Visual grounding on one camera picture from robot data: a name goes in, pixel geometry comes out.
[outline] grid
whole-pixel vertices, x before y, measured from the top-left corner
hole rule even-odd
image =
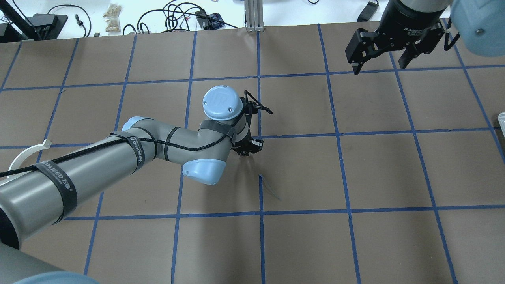
[[[335,137],[336,138],[336,145],[337,145],[337,151],[338,151],[338,159],[339,159],[339,164],[340,164],[340,171],[341,171],[341,178],[343,182],[343,190],[344,190],[344,196],[345,196],[345,209],[328,209],[328,210],[281,210],[281,211],[268,211],[264,210],[264,191],[263,191],[263,183],[262,183],[262,178],[259,177],[259,188],[258,188],[258,195],[259,195],[259,208],[256,211],[246,211],[246,212],[228,212],[228,213],[187,213],[183,214],[181,213],[181,203],[182,203],[182,196],[183,196],[183,175],[180,173],[180,180],[179,180],[179,191],[178,191],[178,199],[177,199],[177,211],[176,214],[158,214],[158,215],[119,215],[119,216],[103,216],[100,214],[100,210],[102,207],[102,202],[104,198],[104,193],[101,193],[99,196],[99,201],[98,201],[98,206],[96,210],[96,214],[94,216],[73,216],[73,217],[68,217],[65,220],[89,220],[93,221],[93,226],[92,226],[92,233],[91,237],[89,240],[89,247],[87,250],[87,256],[86,256],[86,261],[85,261],[85,268],[83,273],[88,274],[88,269],[90,266],[90,260],[91,256],[93,255],[93,245],[94,245],[94,239],[95,239],[95,233],[96,233],[96,228],[97,225],[100,221],[102,220],[131,220],[131,219],[174,219],[175,220],[175,230],[174,230],[174,241],[173,241],[173,254],[172,254],[172,263],[171,263],[171,283],[174,283],[175,280],[175,271],[177,267],[177,249],[178,249],[178,243],[179,243],[179,225],[180,221],[185,218],[210,218],[210,217],[232,217],[232,216],[259,216],[260,219],[260,257],[261,257],[261,282],[262,283],[268,283],[267,275],[266,275],[266,269],[265,269],[265,261],[266,261],[266,256],[265,256],[265,225],[264,225],[264,217],[265,216],[270,216],[270,215],[304,215],[304,214],[347,214],[348,215],[348,226],[349,226],[349,238],[350,238],[350,244],[351,244],[351,250],[352,250],[352,257],[353,257],[353,265],[355,268],[356,272],[356,282],[357,283],[362,283],[362,277],[360,273],[360,260],[358,258],[358,252],[357,252],[357,242],[356,242],[356,237],[355,237],[355,226],[353,223],[353,214],[354,213],[377,213],[377,212],[419,212],[419,211],[429,211],[433,212],[435,215],[436,219],[436,224],[438,227],[438,231],[440,234],[440,239],[443,245],[443,250],[445,253],[447,265],[449,268],[450,272],[450,277],[452,279],[453,283],[458,283],[457,279],[457,274],[455,272],[455,269],[453,267],[452,259],[451,259],[451,254],[446,242],[445,234],[444,234],[444,229],[442,227],[442,222],[440,220],[439,212],[440,211],[451,211],[451,210],[474,210],[474,209],[501,209],[505,208],[505,204],[492,204],[492,205],[459,205],[459,206],[437,206],[434,193],[432,191],[431,183],[430,183],[430,177],[428,176],[428,171],[427,167],[425,164],[425,160],[423,158],[423,153],[421,151],[421,146],[420,142],[418,140],[418,134],[419,133],[437,133],[437,132],[471,132],[471,131],[489,131],[493,137],[493,140],[496,144],[496,147],[499,151],[499,154],[501,156],[502,161],[505,163],[505,156],[503,154],[502,147],[500,145],[500,142],[498,140],[498,136],[496,135],[496,130],[498,130],[498,127],[493,127],[492,123],[489,120],[489,117],[487,116],[484,106],[479,98],[479,95],[477,94],[477,91],[472,83],[471,77],[468,73],[468,69],[484,69],[484,68],[503,68],[505,65],[479,65],[479,66],[465,66],[462,56],[460,55],[460,52],[457,48],[457,46],[454,47],[455,52],[458,56],[458,59],[461,63],[461,66],[459,67],[434,67],[434,68],[412,68],[412,69],[404,69],[404,70],[399,70],[396,67],[395,61],[393,59],[393,55],[390,53],[390,59],[391,63],[393,65],[393,68],[391,70],[386,70],[386,69],[381,69],[381,70],[364,70],[362,73],[394,73],[396,77],[396,81],[398,84],[399,91],[401,93],[401,98],[402,102],[405,106],[405,111],[407,113],[408,121],[410,124],[410,130],[388,130],[388,131],[356,131],[356,132],[340,132],[339,127],[338,127],[338,121],[337,121],[337,116],[336,116],[336,111],[335,111],[335,105],[334,105],[334,99],[333,99],[333,88],[332,88],[332,82],[331,82],[331,75],[340,75],[340,74],[352,74],[352,71],[337,71],[337,72],[330,72],[329,67],[328,67],[328,58],[327,58],[327,53],[326,53],[326,48],[325,48],[325,43],[323,40],[323,32],[321,29],[320,25],[317,25],[317,29],[319,32],[319,39],[320,39],[320,48],[322,50],[323,54],[323,60],[324,60],[324,67],[325,67],[325,72],[317,72],[317,73],[296,73],[296,74],[277,74],[277,75],[262,75],[261,74],[261,52],[260,52],[260,46],[261,46],[261,37],[262,35],[260,33],[257,34],[256,37],[256,42],[257,42],[257,75],[256,76],[235,76],[235,77],[217,77],[217,78],[193,78],[193,69],[195,65],[195,50],[196,50],[196,40],[197,36],[199,35],[198,32],[194,33],[193,39],[192,39],[192,51],[191,51],[191,63],[190,63],[190,72],[189,72],[189,78],[188,79],[174,79],[174,80],[156,80],[156,81],[129,81],[129,73],[130,73],[130,68],[132,65],[133,57],[134,57],[134,52],[135,52],[135,46],[137,43],[137,35],[134,36],[133,38],[133,44],[131,47],[131,53],[129,57],[129,62],[128,62],[128,68],[126,71],[126,76],[124,78],[123,82],[113,82],[113,83],[95,83],[95,84],[75,84],[75,85],[66,85],[67,77],[69,75],[69,71],[71,69],[72,63],[74,61],[74,57],[76,55],[76,51],[79,45],[79,39],[75,40],[75,45],[73,48],[72,56],[70,58],[70,61],[68,63],[66,73],[63,79],[63,82],[61,85],[51,85],[51,86],[39,86],[39,87],[11,87],[11,88],[6,88],[6,82],[8,80],[9,74],[15,64],[15,61],[18,57],[19,51],[21,49],[21,46],[23,43],[19,44],[16,53],[14,55],[14,58],[10,64],[9,70],[6,74],[6,77],[2,83],[2,86],[0,87],[0,94],[3,91],[13,91],[13,90],[32,90],[32,89],[58,89],[58,97],[56,99],[56,103],[54,105],[52,114],[50,116],[49,124],[47,125],[47,129],[45,131],[44,139],[46,139],[49,135],[55,114],[57,112],[57,108],[59,106],[60,98],[62,96],[62,93],[64,92],[65,89],[68,88],[76,88],[76,87],[96,87],[96,86],[122,86],[122,92],[121,92],[121,97],[119,100],[119,105],[118,105],[118,111],[117,111],[117,117],[115,121],[115,127],[114,130],[118,129],[119,123],[120,123],[120,116],[121,116],[121,111],[122,111],[122,106],[123,106],[123,101],[125,98],[125,92],[127,90],[127,87],[129,85],[135,85],[135,84],[157,84],[157,83],[173,83],[173,82],[187,82],[188,83],[188,95],[187,95],[187,101],[186,101],[186,110],[185,110],[185,122],[184,126],[187,128],[188,127],[188,120],[189,120],[189,110],[190,110],[190,101],[191,101],[191,88],[192,84],[194,82],[198,81],[211,81],[211,80],[223,80],[223,81],[228,81],[228,80],[236,80],[236,79],[256,79],[257,80],[257,86],[258,86],[258,99],[261,100],[261,83],[263,78],[279,78],[279,77],[305,77],[305,76],[325,76],[327,80],[327,88],[329,92],[329,102],[331,106],[331,114],[332,114],[332,120],[333,120],[333,126],[334,126],[334,132],[331,133],[310,133],[310,134],[287,134],[287,135],[262,135],[262,117],[261,114],[258,115],[258,136],[256,138],[261,138],[261,139],[275,139],[275,138],[302,138],[302,137]],[[403,72],[411,72],[411,71],[434,71],[434,70],[462,70],[465,74],[465,77],[468,81],[468,84],[470,85],[470,88],[472,90],[473,95],[475,96],[475,100],[477,101],[479,108],[482,112],[482,116],[485,119],[485,122],[487,124],[487,127],[477,127],[477,128],[460,128],[460,129],[423,129],[423,130],[417,130],[415,128],[411,113],[410,113],[410,108],[406,99],[405,92],[403,90],[402,86],[402,81],[400,79],[400,75]],[[399,208],[360,208],[360,209],[353,209],[351,206],[350,202],[350,197],[349,197],[349,190],[347,186],[347,178],[346,178],[346,170],[345,170],[345,157],[343,156],[342,153],[342,143],[341,143],[341,137],[344,136],[357,136],[357,135],[382,135],[382,134],[411,134],[414,138],[415,146],[417,149],[417,153],[419,156],[419,160],[421,163],[422,167],[422,172],[424,174],[424,178],[426,181],[427,189],[428,189],[428,194],[430,196],[431,200],[431,206],[423,206],[423,207],[399,207]],[[86,146],[89,143],[78,143],[78,144],[56,144],[53,145],[52,147],[56,148],[67,148],[67,147],[82,147]],[[28,146],[0,146],[0,150],[5,150],[5,149],[23,149]],[[39,154],[37,161],[41,159],[42,153]]]

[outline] black cable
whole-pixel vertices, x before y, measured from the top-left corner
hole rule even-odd
[[[18,5],[16,4],[16,1],[12,0],[12,3],[14,3],[14,6],[16,6],[16,8],[18,9],[19,13],[21,13],[21,15],[23,15],[23,17],[25,18],[25,20],[32,26],[32,28],[35,30],[35,33],[38,35],[38,39],[42,39],[42,37],[40,36],[40,34],[38,33],[37,29],[35,29],[35,26],[33,25],[33,23],[30,21],[30,19],[28,19],[28,17],[26,17],[25,13],[23,13],[23,11],[18,7]]]
[[[175,5],[175,4],[169,4],[168,7],[167,7],[167,10],[170,11],[170,6],[174,6],[174,9],[172,11],[175,11],[176,9],[179,9],[179,11],[183,12],[182,8],[181,8],[181,5],[184,4],[184,3],[181,3],[181,4],[178,4],[178,5]],[[188,24],[188,20],[186,18],[186,14],[183,13],[181,16],[179,16],[179,18],[176,18],[174,13],[172,13],[172,15],[169,15],[167,17],[167,19],[170,20],[169,22],[169,27],[172,27],[172,25],[174,26],[174,28],[177,28],[177,26],[179,25],[179,20],[184,17],[184,21],[186,22],[186,26],[188,27],[189,29],[189,24]]]
[[[190,31],[190,30],[187,30],[187,29],[171,29],[171,30],[164,30],[162,32],[171,32],[171,31],[174,31],[174,30],[183,30],[183,31]]]
[[[135,29],[135,27],[132,24],[128,24],[128,25],[124,26],[124,28],[123,28],[123,35],[125,35],[125,30],[127,27],[131,27],[133,29],[133,32],[137,33],[137,30]]]
[[[256,104],[259,106],[259,109],[260,109],[260,110],[264,110],[264,111],[268,112],[269,114],[274,114],[274,113],[272,112],[272,110],[271,110],[271,109],[269,109],[269,108],[265,107],[264,105],[262,105],[262,104],[260,103],[260,101],[256,100],[256,98],[255,98],[255,97],[253,97],[253,96],[251,95],[251,93],[250,93],[248,90],[244,90],[244,96],[245,96],[245,102],[246,102],[246,103],[247,103],[247,97],[249,96],[249,97],[251,97],[251,99],[252,99],[253,101],[255,101],[255,102],[256,102]]]
[[[238,115],[235,118],[235,120],[233,121],[233,123],[231,124],[231,126],[234,127],[240,121],[240,119],[242,118],[243,115],[244,115],[244,111],[242,110],[242,112],[240,113],[240,115]],[[182,150],[195,152],[195,151],[201,151],[201,150],[205,150],[207,148],[210,148],[212,146],[215,146],[215,145],[219,144],[221,141],[223,141],[226,137],[227,137],[227,135],[224,134],[219,139],[217,139],[216,141],[214,141],[214,142],[212,142],[210,144],[201,146],[201,147],[197,147],[197,148],[190,148],[190,147],[186,147],[186,146],[182,146],[182,145],[179,145],[179,144],[170,143],[170,142],[163,141],[163,140],[157,140],[157,139],[140,138],[140,137],[138,139],[140,141],[152,142],[154,144],[164,144],[164,145],[168,145],[168,146],[171,146],[171,147],[179,148],[179,149],[182,149]],[[96,145],[96,146],[93,146],[93,147],[90,147],[90,148],[86,148],[86,149],[83,149],[83,150],[80,150],[80,151],[77,151],[77,152],[74,152],[74,153],[70,153],[68,155],[65,155],[65,156],[53,159],[52,161],[54,163],[56,163],[56,164],[62,163],[62,162],[68,161],[70,159],[74,159],[74,158],[77,158],[77,157],[89,154],[91,152],[94,152],[94,151],[97,151],[97,150],[100,150],[100,149],[103,149],[103,148],[106,148],[106,147],[109,147],[109,146],[112,146],[112,145],[116,145],[116,144],[119,144],[119,143],[124,143],[124,142],[127,142],[127,141],[128,141],[127,138],[120,138],[120,139],[109,141],[109,142],[105,142],[105,143],[102,143],[102,144],[99,144],[99,145]],[[32,165],[32,166],[28,166],[28,167],[21,168],[21,169],[10,170],[10,171],[6,171],[6,172],[0,172],[0,177],[4,177],[4,176],[8,176],[8,175],[13,175],[13,174],[18,174],[18,173],[23,173],[23,172],[28,172],[28,171],[34,171],[34,170],[37,170],[37,168]]]
[[[88,34],[85,37],[89,37],[89,34],[91,33],[91,18],[89,17],[88,12],[86,12],[86,10],[83,7],[77,6],[77,5],[72,5],[72,4],[56,5],[56,6],[52,7],[51,9],[49,9],[49,11],[47,13],[49,14],[53,9],[58,8],[58,7],[76,7],[76,8],[81,9],[86,14],[86,16],[88,17],[89,31],[88,31]]]
[[[172,0],[172,1],[168,2],[168,3],[166,3],[166,4],[163,6],[163,9],[165,9],[165,8],[166,8],[168,5],[170,5],[172,2],[175,2],[175,0]],[[168,18],[168,14],[167,14],[167,13],[163,12],[163,15],[165,15],[165,17],[167,17],[167,18]]]
[[[444,39],[444,45],[443,45],[443,49],[445,51],[448,51],[451,49],[451,47],[454,46],[454,44],[456,44],[456,41],[458,41],[458,39],[460,39],[460,33],[458,33],[453,39],[452,41],[449,43],[449,35],[450,35],[450,32],[448,32],[447,30],[450,29],[450,26],[452,25],[452,20],[449,18],[449,21],[447,23],[447,27],[446,27],[446,30],[445,30],[445,39]]]
[[[182,6],[182,5],[193,5],[193,7],[189,8],[189,9],[187,9],[185,12],[183,12],[183,11],[182,11],[182,8],[181,8],[181,6]],[[200,7],[200,6],[198,6],[197,4],[194,4],[194,3],[183,2],[183,3],[179,3],[179,4],[177,4],[177,5],[175,5],[175,4],[171,4],[171,5],[168,5],[168,10],[170,10],[170,6],[174,6],[174,9],[172,10],[172,15],[170,16],[172,19],[174,19],[174,20],[171,20],[171,21],[172,21],[172,24],[173,24],[173,26],[174,26],[174,29],[175,29],[175,28],[177,28],[177,26],[179,25],[179,20],[180,20],[181,18],[183,18],[183,17],[184,17],[184,22],[186,23],[186,27],[187,27],[187,29],[188,29],[188,30],[190,29],[190,28],[189,28],[188,19],[187,19],[187,17],[186,17],[186,14],[187,14],[187,13],[188,13],[191,9],[200,9],[201,11],[203,11],[203,13],[205,14],[205,16],[207,17],[207,12],[205,12],[205,10],[204,10],[202,7]],[[181,15],[181,16],[179,16],[179,18],[175,18],[174,12],[176,12],[176,11],[175,11],[176,9],[179,9],[179,11],[180,11],[180,12],[182,12],[182,15]]]
[[[162,12],[162,11],[168,11],[168,10],[164,10],[164,9],[155,9],[155,10],[150,10],[150,11],[145,12],[145,13],[144,13],[144,14],[142,14],[142,16],[140,16],[140,18],[138,19],[137,26],[139,26],[139,25],[140,25],[140,21],[142,20],[142,18],[143,18],[145,15],[147,15],[147,14],[149,14],[149,13],[152,13],[152,12]],[[211,20],[211,21],[214,21],[214,22],[218,22],[218,23],[222,23],[222,24],[228,25],[228,26],[230,26],[230,27],[232,27],[232,28],[236,28],[236,29],[238,29],[238,27],[236,27],[236,26],[234,26],[234,25],[230,25],[230,24],[228,24],[228,23],[226,23],[226,22],[223,22],[223,21],[218,21],[218,20],[216,20],[216,19],[211,19],[211,18],[209,18],[208,16],[207,16],[207,17],[203,17],[202,15],[197,15],[197,14],[193,14],[193,13],[178,12],[178,11],[168,11],[168,12],[180,13],[180,14],[187,14],[187,15],[191,15],[191,16],[196,16],[197,18],[206,18],[206,19],[208,19],[208,20]]]
[[[147,30],[147,33],[149,33],[149,28],[147,27],[147,25],[144,24],[144,23],[140,23],[140,30],[142,31],[142,33],[144,33],[144,30],[142,29],[142,25],[145,26],[145,29]]]

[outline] blue tape line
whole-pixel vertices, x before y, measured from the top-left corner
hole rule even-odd
[[[505,204],[490,205],[454,205],[438,206],[437,210],[475,210],[475,209],[505,209]],[[433,207],[396,207],[396,208],[361,208],[352,209],[353,213],[381,213],[381,212],[413,212],[433,211]],[[137,219],[172,219],[172,218],[216,218],[236,216],[267,216],[267,215],[310,215],[310,214],[347,214],[347,209],[316,209],[316,210],[286,210],[286,211],[246,211],[226,213],[189,213],[189,214],[155,214],[155,215],[118,215],[99,216],[99,220],[137,220]],[[70,216],[66,221],[95,220],[96,216]]]
[[[126,69],[126,76],[123,82],[123,90],[121,91],[121,98],[119,99],[118,113],[116,115],[116,124],[114,125],[114,131],[118,131],[119,119],[121,117],[121,110],[123,109],[123,101],[125,98],[126,86],[128,83],[128,77],[130,76],[131,63],[133,62],[133,54],[135,53],[135,45],[137,43],[137,35],[133,37],[133,44],[131,47],[130,60],[128,61],[128,68]]]
[[[121,216],[100,216],[99,220],[137,220],[137,219],[170,219],[177,218],[177,214],[156,214],[156,215],[121,215]]]
[[[258,89],[258,101],[261,102],[261,44],[260,44],[260,33],[256,33],[256,65],[257,65],[257,89]],[[262,138],[261,132],[261,111],[258,112],[258,135],[260,139]],[[264,225],[264,215],[263,215],[263,178],[258,176],[258,188],[259,188],[259,202],[260,202],[260,267],[261,267],[261,284],[266,282],[265,273],[265,225]]]
[[[459,70],[461,67],[428,67],[428,68],[407,68],[407,69],[397,69],[397,72],[409,72],[409,71],[436,71],[436,70]]]
[[[481,69],[481,68],[503,68],[505,64],[497,64],[497,65],[477,65],[477,66],[466,66],[466,69]]]
[[[101,87],[101,86],[118,86],[124,85],[124,82],[117,83],[97,83],[97,84],[80,84],[80,85],[65,85],[65,88],[82,88],[82,87]]]
[[[42,151],[38,151],[38,156],[37,160],[35,161],[36,163],[40,162],[40,159],[42,158]]]
[[[196,52],[196,32],[194,33],[193,37],[193,50],[191,52],[191,65],[189,69],[189,84],[188,84],[188,96],[187,96],[187,101],[186,101],[186,117],[184,120],[184,128],[188,128],[188,122],[189,122],[189,108],[191,105],[191,88],[193,85],[193,69],[194,69],[194,54]]]
[[[303,214],[339,214],[339,213],[347,213],[347,209],[264,211],[263,215],[303,215]]]
[[[79,221],[79,220],[85,220],[85,221],[90,221],[90,220],[95,220],[94,216],[69,216],[63,221]]]
[[[262,78],[279,78],[279,77],[301,77],[301,76],[321,76],[326,75],[324,72],[318,73],[297,73],[297,74],[277,74],[277,75],[259,75]]]
[[[189,82],[189,79],[135,81],[135,82],[128,82],[127,84],[128,85],[138,85],[138,84],[177,83],[177,82]]]
[[[42,89],[59,89],[60,86],[40,86],[40,87],[19,87],[19,88],[5,88],[4,91],[19,91],[19,90],[42,90]]]
[[[130,75],[130,68],[131,68],[131,63],[133,61],[133,53],[135,51],[136,41],[137,41],[137,35],[135,35],[133,38],[133,44],[132,44],[131,53],[130,53],[130,60],[128,61],[128,68],[126,69],[125,80],[123,82],[123,90],[121,92],[121,99],[119,101],[118,114],[116,116],[114,131],[117,131],[117,129],[118,129],[119,117],[121,115],[121,107],[123,104],[123,98],[124,98],[125,89],[126,89],[126,82],[128,81],[128,76]],[[98,200],[98,206],[96,208],[96,215],[95,215],[95,220],[94,220],[94,224],[93,224],[93,230],[91,231],[91,239],[89,241],[88,254],[86,256],[86,265],[84,266],[84,275],[87,275],[87,273],[88,273],[89,260],[91,259],[91,252],[93,251],[94,238],[96,235],[96,227],[98,226],[98,221],[99,221],[99,217],[100,217],[100,210],[102,209],[102,201],[103,200],[104,200],[104,193],[102,192],[102,193],[100,193],[100,198]]]
[[[26,149],[31,147],[32,145],[23,145],[23,146],[0,146],[0,150],[6,150],[6,149]]]
[[[354,235],[354,225],[352,223],[352,208],[350,206],[349,191],[347,188],[347,178],[345,176],[345,166],[344,166],[344,161],[343,161],[343,156],[342,156],[342,148],[341,148],[341,143],[340,143],[340,135],[339,135],[339,131],[338,131],[337,118],[335,115],[335,105],[333,103],[333,91],[331,88],[330,72],[328,69],[328,59],[326,57],[326,49],[324,47],[323,33],[321,31],[320,24],[317,25],[317,29],[319,32],[319,40],[321,41],[321,49],[323,51],[324,67],[326,70],[326,81],[328,83],[328,92],[329,92],[329,97],[330,97],[331,114],[333,116],[333,125],[335,126],[335,136],[337,138],[338,159],[340,162],[340,171],[342,173],[342,183],[343,183],[343,187],[344,187],[345,206],[346,206],[348,221],[349,221],[349,233],[350,233],[350,241],[351,241],[351,247],[352,247],[352,255],[354,258],[354,267],[356,270],[356,281],[358,284],[361,284],[361,274],[360,274],[360,266],[359,266],[359,262],[358,262],[358,252],[356,250],[356,239],[355,239],[355,235]]]
[[[9,75],[11,74],[12,67],[14,67],[14,63],[16,62],[16,59],[19,54],[19,50],[21,49],[21,45],[23,45],[23,42],[19,43],[18,49],[16,50],[16,53],[14,53],[14,57],[12,58],[11,65],[9,66],[9,69],[7,70],[7,74],[5,74],[4,81],[2,82],[2,85],[0,86],[0,93],[2,90],[4,90],[5,83],[7,83],[7,79],[9,78]]]
[[[500,130],[500,127],[494,127],[495,130]],[[489,131],[487,127],[480,128],[458,128],[458,129],[425,129],[416,130],[416,133],[435,133],[435,132],[471,132],[471,131]],[[383,134],[404,134],[412,133],[412,130],[392,130],[392,131],[363,131],[363,132],[345,132],[339,133],[340,136],[351,135],[383,135]],[[302,137],[330,137],[335,136],[334,133],[311,133],[311,134],[287,134],[287,135],[263,135],[261,139],[277,139],[277,138],[302,138]],[[253,136],[254,139],[259,139],[259,136]],[[74,144],[53,144],[51,147],[64,148],[64,147],[86,147],[91,143],[74,143]],[[31,145],[11,145],[0,146],[0,149],[24,149]]]
[[[438,210],[473,210],[473,209],[500,209],[505,208],[505,204],[491,205],[456,205],[456,206],[438,206]]]
[[[77,144],[53,144],[53,148],[66,148],[66,147],[86,147],[91,145],[91,143],[77,143]]]
[[[60,99],[61,99],[61,96],[63,93],[63,88],[65,86],[65,82],[67,81],[68,73],[70,72],[70,67],[72,66],[72,62],[74,61],[74,56],[75,56],[75,52],[77,50],[78,44],[79,44],[79,39],[76,39],[75,45],[74,45],[74,50],[72,51],[72,56],[70,57],[70,61],[67,66],[67,71],[65,72],[65,77],[63,77],[63,82],[60,86],[60,92],[58,93],[58,97],[56,98],[55,107],[53,108],[53,113],[51,114],[51,118],[49,119],[49,124],[47,125],[47,129],[45,131],[44,139],[47,139],[47,137],[49,136],[49,131],[51,129],[51,125],[53,124],[53,120],[54,120],[55,114],[56,114],[56,109],[58,108],[58,104],[60,103]]]
[[[189,120],[189,107],[191,104],[191,85],[193,82],[193,68],[194,68],[194,54],[196,52],[196,35],[197,32],[194,32],[193,36],[193,48],[191,51],[191,65],[189,68],[189,86],[188,86],[188,96],[187,96],[187,101],[186,101],[186,117],[184,120],[184,128],[188,127],[188,120]],[[177,198],[177,215],[181,214],[181,203],[182,203],[182,188],[183,188],[183,183],[184,183],[184,175],[182,174],[182,167],[181,167],[181,177],[179,180],[179,197]],[[174,229],[174,248],[172,251],[172,267],[171,267],[171,280],[170,283],[173,284],[175,281],[175,265],[177,261],[177,244],[179,240],[179,223],[180,223],[180,217],[177,217],[175,219],[175,229]]]
[[[503,163],[505,163],[505,155],[503,154],[503,149],[501,148],[500,141],[498,140],[498,136],[496,136],[496,132],[494,132],[493,124],[489,120],[489,117],[486,114],[486,110],[484,109],[484,106],[482,105],[482,102],[480,101],[479,95],[477,94],[477,90],[475,89],[475,86],[473,85],[472,79],[470,78],[470,75],[468,74],[467,67],[465,66],[465,63],[463,62],[463,58],[461,57],[460,51],[458,50],[458,47],[454,45],[454,51],[456,52],[456,55],[458,56],[458,60],[461,63],[461,67],[463,68],[463,72],[465,73],[465,76],[467,78],[468,84],[470,85],[470,88],[472,89],[472,92],[474,94],[475,100],[479,104],[480,111],[482,112],[482,115],[484,116],[484,119],[486,120],[488,130],[491,131],[491,135],[493,136],[494,143],[496,144],[496,147],[498,148],[498,152],[500,153],[501,160]]]
[[[217,81],[217,80],[242,80],[256,78],[256,76],[236,76],[236,77],[216,77],[216,78],[194,78],[193,82],[196,81]]]
[[[182,203],[182,187],[183,187],[184,176],[182,175],[181,168],[181,176],[179,180],[179,196],[177,198],[177,215],[181,214],[181,203]],[[177,261],[177,245],[179,241],[179,223],[180,217],[175,218],[175,229],[174,229],[174,247],[172,250],[172,266],[171,266],[171,280],[170,283],[173,284],[175,281],[175,265]]]
[[[378,213],[378,212],[410,212],[410,211],[431,211],[433,207],[398,207],[398,208],[364,208],[353,209],[353,213]]]
[[[394,73],[395,73],[395,76],[396,76],[396,81],[398,83],[398,88],[400,90],[401,98],[402,98],[403,104],[405,106],[405,111],[407,112],[407,117],[409,118],[409,124],[411,126],[412,135],[413,135],[414,141],[416,143],[416,148],[417,148],[417,153],[419,155],[419,160],[421,161],[421,167],[423,169],[424,178],[426,180],[426,186],[428,188],[428,193],[430,195],[431,205],[433,206],[433,212],[435,213],[435,219],[436,219],[436,222],[437,222],[438,231],[440,232],[440,238],[442,240],[442,246],[443,246],[443,249],[444,249],[444,252],[445,252],[445,257],[446,257],[447,263],[449,265],[449,271],[450,271],[450,275],[452,277],[452,282],[454,284],[457,284],[458,280],[456,279],[456,273],[455,273],[454,267],[452,265],[452,260],[451,260],[450,254],[449,254],[449,248],[448,248],[447,242],[445,240],[445,234],[443,232],[442,222],[440,221],[440,216],[438,215],[438,210],[437,210],[437,205],[436,205],[436,202],[435,202],[435,197],[433,195],[433,190],[431,188],[431,182],[430,182],[430,178],[428,177],[428,171],[426,169],[426,164],[424,163],[423,153],[421,152],[421,146],[420,146],[419,140],[417,138],[416,128],[414,127],[414,122],[412,121],[412,116],[411,116],[411,113],[410,113],[410,110],[409,110],[409,105],[407,104],[407,98],[405,96],[405,92],[403,91],[403,86],[401,84],[400,76],[398,74],[398,70],[396,68],[396,63],[394,61],[393,54],[391,52],[389,53],[389,58],[391,59],[391,63],[393,64],[393,69],[394,69]]]
[[[258,78],[257,78],[257,87],[258,89],[258,101],[261,102],[261,44],[260,44],[260,33],[256,33],[256,64],[258,67]],[[262,137],[262,131],[261,131],[261,111],[258,111],[258,135],[260,136],[260,139]]]
[[[84,264],[84,275],[88,275],[89,261],[91,260],[91,253],[93,251],[94,237],[96,235],[96,227],[98,226],[98,217],[100,216],[100,209],[102,208],[102,201],[104,200],[104,193],[100,193],[100,198],[98,200],[98,206],[96,207],[96,214],[93,222],[93,230],[91,230],[91,238],[89,239],[88,253],[86,255],[86,262]]]
[[[478,68],[503,68],[505,65],[482,65],[482,66],[466,66],[466,69],[478,69]],[[409,72],[409,71],[433,71],[433,70],[460,70],[462,67],[433,67],[433,68],[411,68],[411,69],[399,69],[398,72]],[[394,72],[392,69],[380,69],[380,70],[362,70],[361,73],[383,73],[383,72]],[[330,75],[339,74],[353,74],[352,71],[333,71],[329,72]],[[319,76],[325,75],[325,73],[295,73],[295,74],[273,74],[273,75],[256,75],[256,76],[232,76],[232,77],[216,77],[216,78],[193,78],[192,81],[217,81],[217,80],[242,80],[242,79],[252,79],[252,78],[279,78],[279,77],[299,77],[299,76]],[[157,83],[174,83],[174,82],[189,82],[189,79],[173,79],[173,80],[152,80],[152,81],[133,81],[127,82],[127,85],[137,85],[137,84],[157,84]],[[97,86],[116,86],[123,85],[123,82],[116,83],[97,83],[97,84],[80,84],[80,85],[65,85],[64,88],[81,88],[81,87],[97,87]],[[38,87],[17,87],[17,88],[4,88],[3,90],[34,90],[34,89],[58,89],[61,86],[38,86]]]
[[[412,133],[412,130],[345,132],[345,133],[339,133],[339,135],[351,136],[351,135],[382,135],[382,134],[404,134],[404,133]]]
[[[263,212],[263,178],[258,176],[259,182],[259,200],[260,200],[260,255],[261,255],[261,283],[265,284],[266,274],[265,274],[265,225],[264,225],[264,212]]]
[[[265,135],[261,137],[263,139],[273,139],[273,138],[300,138],[300,137],[327,137],[327,136],[335,136],[335,133]]]

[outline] light blue joint cap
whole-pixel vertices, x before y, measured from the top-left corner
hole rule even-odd
[[[125,123],[125,125],[123,125],[123,128],[121,128],[121,131],[127,131],[127,130],[129,130],[135,123],[139,122],[142,119],[154,119],[154,118],[151,118],[151,117],[142,117],[142,116],[134,116],[134,117],[128,119],[128,121]]]
[[[54,271],[37,274],[14,284],[99,284],[86,275],[67,271]]]
[[[202,102],[205,114],[218,121],[235,118],[242,111],[242,101],[232,87],[220,85],[207,91]]]
[[[223,175],[225,167],[225,161],[199,159],[184,163],[182,174],[203,184],[215,185]]]
[[[504,0],[454,0],[450,6],[452,24],[465,46],[480,56],[505,55],[504,15]]]

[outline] white curved bracket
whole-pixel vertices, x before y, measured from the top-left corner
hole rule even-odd
[[[52,145],[51,141],[45,139],[44,142],[42,142],[42,144],[33,145],[31,147],[26,148],[24,151],[19,153],[19,155],[14,158],[14,160],[11,163],[11,166],[9,167],[9,171],[19,169],[21,167],[21,165],[23,164],[23,162],[26,159],[28,159],[28,157],[30,157],[31,155],[33,155],[39,151],[49,149],[51,147],[51,145]],[[7,179],[5,179],[2,183],[13,180],[17,177],[24,175],[24,174],[26,174],[26,172],[8,175]]]

